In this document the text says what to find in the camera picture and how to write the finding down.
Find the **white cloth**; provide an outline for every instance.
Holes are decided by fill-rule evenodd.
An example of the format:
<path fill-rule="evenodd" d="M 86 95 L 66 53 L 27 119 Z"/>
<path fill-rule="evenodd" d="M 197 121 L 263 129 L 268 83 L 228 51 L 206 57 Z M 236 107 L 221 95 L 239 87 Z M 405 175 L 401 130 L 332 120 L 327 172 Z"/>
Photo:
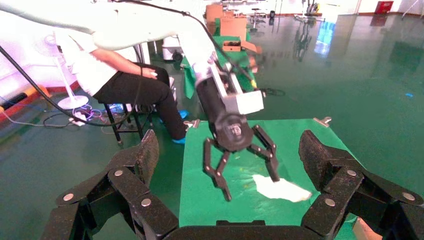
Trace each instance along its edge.
<path fill-rule="evenodd" d="M 70 30 L 55 29 L 56 44 L 60 46 L 66 65 L 76 76 L 81 88 L 91 96 L 96 94 L 117 70 L 97 60 L 91 52 L 98 49 L 91 35 Z M 132 47 L 116 51 L 124 58 L 136 62 L 136 54 Z"/>
<path fill-rule="evenodd" d="M 256 183 L 256 190 L 269 199 L 286 199 L 293 203 L 308 200 L 312 193 L 280 178 L 278 182 L 273 182 L 271 177 L 264 177 L 259 174 L 253 175 Z"/>

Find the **fan base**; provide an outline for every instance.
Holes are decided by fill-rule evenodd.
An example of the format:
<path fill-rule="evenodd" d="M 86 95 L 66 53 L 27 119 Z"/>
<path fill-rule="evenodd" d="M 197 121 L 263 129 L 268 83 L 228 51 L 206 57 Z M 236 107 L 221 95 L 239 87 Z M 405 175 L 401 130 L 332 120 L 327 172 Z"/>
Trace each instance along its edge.
<path fill-rule="evenodd" d="M 67 97 L 65 99 L 60 100 L 58 103 L 59 107 L 68 110 L 68 109 L 76 109 L 86 105 L 89 102 L 89 98 L 86 96 L 74 96 L 74 99 Z"/>

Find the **metal clip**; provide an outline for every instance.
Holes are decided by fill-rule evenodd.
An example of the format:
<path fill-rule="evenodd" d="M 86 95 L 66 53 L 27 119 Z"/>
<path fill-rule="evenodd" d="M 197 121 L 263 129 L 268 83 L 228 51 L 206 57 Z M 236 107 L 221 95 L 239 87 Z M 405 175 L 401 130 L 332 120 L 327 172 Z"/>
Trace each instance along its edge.
<path fill-rule="evenodd" d="M 313 118 L 316 122 L 318 122 L 319 124 L 321 124 L 322 126 L 328 128 L 330 127 L 329 122 L 332 120 L 332 118 L 330 116 L 326 116 L 324 119 L 319 120 L 318 118 L 314 117 Z"/>
<path fill-rule="evenodd" d="M 189 128 L 195 128 L 197 129 L 200 123 L 200 119 L 196 119 L 193 121 L 184 121 L 183 122 L 185 125 L 188 125 Z"/>

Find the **white shirt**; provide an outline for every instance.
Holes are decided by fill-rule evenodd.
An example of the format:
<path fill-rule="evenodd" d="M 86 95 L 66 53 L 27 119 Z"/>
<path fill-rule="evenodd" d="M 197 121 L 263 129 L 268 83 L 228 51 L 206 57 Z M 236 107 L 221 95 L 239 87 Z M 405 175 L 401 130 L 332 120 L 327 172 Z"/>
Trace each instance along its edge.
<path fill-rule="evenodd" d="M 117 70 L 97 60 L 91 52 L 98 49 L 91 35 L 76 30 L 55 29 L 56 44 L 60 46 L 66 65 L 76 76 L 81 88 L 91 96 L 96 94 Z M 132 62 L 137 61 L 132 47 L 116 51 Z"/>

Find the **black pants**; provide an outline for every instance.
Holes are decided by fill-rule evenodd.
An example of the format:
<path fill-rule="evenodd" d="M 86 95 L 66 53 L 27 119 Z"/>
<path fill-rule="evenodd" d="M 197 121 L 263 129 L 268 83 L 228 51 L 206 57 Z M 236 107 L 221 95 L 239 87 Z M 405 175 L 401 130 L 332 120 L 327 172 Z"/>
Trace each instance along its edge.
<path fill-rule="evenodd" d="M 177 110 L 167 71 L 153 65 L 135 64 L 154 69 L 157 79 L 118 71 L 93 97 L 102 103 L 110 104 L 154 104 L 171 138 L 184 138 L 186 126 Z"/>

